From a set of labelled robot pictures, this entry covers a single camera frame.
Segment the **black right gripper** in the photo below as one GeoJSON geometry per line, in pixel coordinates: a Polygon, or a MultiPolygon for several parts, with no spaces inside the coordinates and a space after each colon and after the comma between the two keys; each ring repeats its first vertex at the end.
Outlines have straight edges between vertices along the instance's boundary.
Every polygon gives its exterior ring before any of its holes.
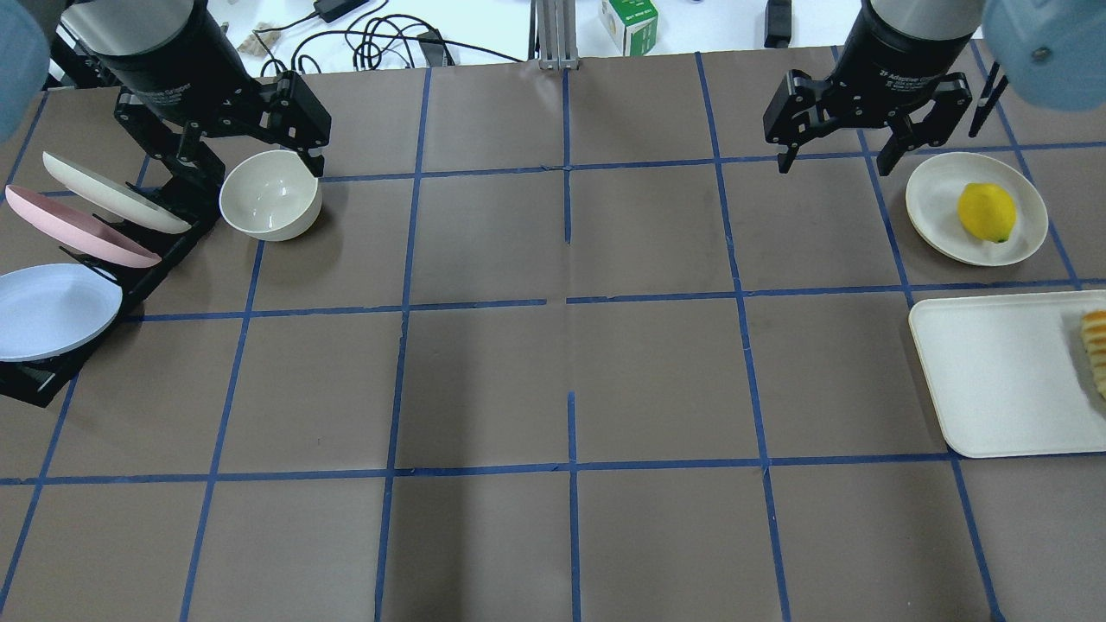
{"type": "Polygon", "coordinates": [[[945,144],[972,101],[952,71],[972,35],[972,1],[864,1],[830,74],[792,68],[764,111],[779,173],[799,144],[835,129],[893,129],[876,157],[880,177],[918,144],[945,144]]]}

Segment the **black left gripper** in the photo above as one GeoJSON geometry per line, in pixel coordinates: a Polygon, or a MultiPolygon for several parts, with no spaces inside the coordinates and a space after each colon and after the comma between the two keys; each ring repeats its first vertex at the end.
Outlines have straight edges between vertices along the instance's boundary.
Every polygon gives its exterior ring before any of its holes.
{"type": "Polygon", "coordinates": [[[207,137],[276,144],[324,176],[327,108],[296,72],[250,76],[205,1],[70,1],[60,22],[123,84],[116,117],[169,168],[170,212],[219,210],[207,137]]]}

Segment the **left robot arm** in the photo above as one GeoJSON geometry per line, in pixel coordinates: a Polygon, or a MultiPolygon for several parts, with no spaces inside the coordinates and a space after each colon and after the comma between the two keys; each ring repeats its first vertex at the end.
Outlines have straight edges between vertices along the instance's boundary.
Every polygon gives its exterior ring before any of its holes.
{"type": "Polygon", "coordinates": [[[204,139],[229,136],[283,146],[321,177],[328,111],[292,71],[251,77],[205,1],[4,1],[3,137],[44,86],[59,25],[118,79],[116,120],[174,180],[216,191],[226,167],[204,139]]]}

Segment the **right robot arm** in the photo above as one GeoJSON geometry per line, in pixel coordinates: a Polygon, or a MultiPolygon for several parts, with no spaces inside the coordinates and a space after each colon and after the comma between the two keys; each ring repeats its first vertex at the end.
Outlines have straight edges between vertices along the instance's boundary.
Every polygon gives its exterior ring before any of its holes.
{"type": "Polygon", "coordinates": [[[864,1],[825,79],[787,72],[762,118],[786,173],[810,141],[890,129],[881,176],[908,152],[945,145],[966,111],[975,136],[1013,89],[1060,111],[1103,103],[1102,1],[864,1]]]}

